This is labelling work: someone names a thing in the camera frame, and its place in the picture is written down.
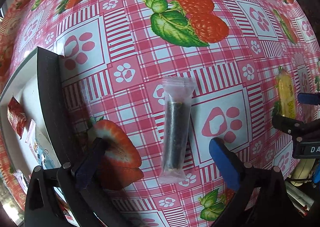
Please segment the clear seaweed roll packet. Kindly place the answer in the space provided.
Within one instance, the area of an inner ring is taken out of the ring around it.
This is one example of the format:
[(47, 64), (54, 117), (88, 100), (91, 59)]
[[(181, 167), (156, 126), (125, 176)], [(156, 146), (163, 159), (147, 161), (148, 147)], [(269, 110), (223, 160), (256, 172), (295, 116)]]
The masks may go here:
[(178, 76), (164, 77), (164, 139), (160, 185), (185, 180), (183, 163), (188, 140), (192, 96), (196, 81)]

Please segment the yellow rice cracker packet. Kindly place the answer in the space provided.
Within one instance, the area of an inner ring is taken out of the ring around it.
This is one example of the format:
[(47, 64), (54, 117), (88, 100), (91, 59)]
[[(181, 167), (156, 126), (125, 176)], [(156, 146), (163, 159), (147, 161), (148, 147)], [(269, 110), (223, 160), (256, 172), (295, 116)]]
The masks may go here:
[(296, 118), (295, 94), (290, 74), (282, 67), (278, 67), (276, 89), (279, 100), (274, 104), (274, 114), (287, 118)]

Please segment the packets inside box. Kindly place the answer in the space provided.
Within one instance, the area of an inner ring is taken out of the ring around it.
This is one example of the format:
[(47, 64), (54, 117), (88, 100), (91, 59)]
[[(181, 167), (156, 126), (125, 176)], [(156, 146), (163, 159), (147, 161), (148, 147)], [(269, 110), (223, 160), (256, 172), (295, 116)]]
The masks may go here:
[[(61, 166), (48, 138), (40, 131), (35, 120), (31, 120), (28, 128), (24, 130), (22, 139), (29, 147), (35, 161), (42, 166), (44, 170), (59, 168)], [(79, 226), (74, 218), (60, 187), (54, 187), (55, 195), (59, 206), (67, 219), (67, 222), (73, 226)]]

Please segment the white black-rimmed storage box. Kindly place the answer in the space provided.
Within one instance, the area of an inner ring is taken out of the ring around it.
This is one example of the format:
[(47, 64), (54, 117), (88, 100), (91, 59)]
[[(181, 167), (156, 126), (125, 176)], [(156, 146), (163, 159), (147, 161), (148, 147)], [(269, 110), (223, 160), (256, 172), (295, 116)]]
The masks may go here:
[(28, 128), (33, 119), (48, 138), (61, 166), (74, 164), (79, 156), (60, 80), (59, 55), (43, 48), (36, 48), (18, 66), (1, 94), (1, 135), (9, 159), (15, 169), (31, 180), (36, 166), (34, 156), (24, 140), (18, 136), (8, 121), (8, 103), (12, 96), (22, 105)]

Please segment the pink strawberry pattern tablecloth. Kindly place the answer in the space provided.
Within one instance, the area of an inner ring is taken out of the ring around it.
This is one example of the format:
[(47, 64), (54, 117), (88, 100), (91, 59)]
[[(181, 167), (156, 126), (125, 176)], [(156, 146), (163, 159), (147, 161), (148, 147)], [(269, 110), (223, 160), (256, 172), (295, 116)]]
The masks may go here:
[[(319, 44), (296, 0), (35, 0), (13, 29), (2, 74), (35, 46), (55, 51), (75, 130), (108, 119), (136, 147), (144, 176), (116, 200), (135, 226), (209, 225), (200, 196), (226, 187), (207, 151), (212, 137), (285, 176), (298, 163), (271, 125), (279, 69), (294, 93), (312, 91), (317, 71)], [(165, 76), (192, 77), (196, 86), (186, 178), (161, 186)]]

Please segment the small red packet in box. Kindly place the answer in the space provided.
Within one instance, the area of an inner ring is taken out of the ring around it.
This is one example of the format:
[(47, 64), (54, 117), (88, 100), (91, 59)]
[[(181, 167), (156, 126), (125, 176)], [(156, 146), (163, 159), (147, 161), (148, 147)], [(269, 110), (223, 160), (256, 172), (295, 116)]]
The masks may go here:
[(27, 118), (22, 105), (12, 96), (7, 108), (8, 121), (13, 130), (22, 138)]

